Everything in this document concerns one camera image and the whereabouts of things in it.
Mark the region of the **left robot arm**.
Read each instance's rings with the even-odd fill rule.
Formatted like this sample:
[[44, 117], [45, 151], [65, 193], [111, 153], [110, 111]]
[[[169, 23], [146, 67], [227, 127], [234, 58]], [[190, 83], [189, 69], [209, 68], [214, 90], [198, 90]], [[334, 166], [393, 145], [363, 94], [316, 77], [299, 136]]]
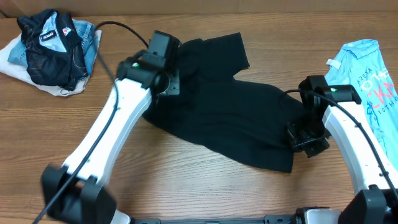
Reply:
[[175, 68], [181, 42], [155, 31], [149, 46], [118, 65], [101, 113], [61, 168], [47, 166], [41, 183], [44, 215], [65, 223], [134, 223], [107, 191], [111, 173], [137, 120], [161, 95], [179, 94]]

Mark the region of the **black t-shirt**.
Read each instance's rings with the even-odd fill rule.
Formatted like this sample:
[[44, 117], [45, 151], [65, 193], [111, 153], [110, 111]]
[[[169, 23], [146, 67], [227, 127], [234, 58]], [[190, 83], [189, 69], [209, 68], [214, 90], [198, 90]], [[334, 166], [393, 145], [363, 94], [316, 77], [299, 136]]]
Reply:
[[275, 86], [236, 80], [248, 67], [239, 33], [190, 40], [178, 49], [180, 93], [160, 96], [144, 119], [240, 163], [289, 173], [285, 127], [305, 109]]

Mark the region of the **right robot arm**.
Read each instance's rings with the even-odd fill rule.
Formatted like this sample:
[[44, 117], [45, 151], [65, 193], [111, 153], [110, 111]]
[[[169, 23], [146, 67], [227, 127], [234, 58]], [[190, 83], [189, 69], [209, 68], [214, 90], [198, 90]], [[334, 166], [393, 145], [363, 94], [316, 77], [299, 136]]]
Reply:
[[328, 207], [297, 209], [291, 223], [397, 223], [397, 170], [386, 157], [364, 115], [352, 85], [328, 85], [321, 75], [302, 81], [307, 114], [286, 127], [294, 152], [313, 157], [333, 138], [348, 168], [354, 198], [343, 211]]

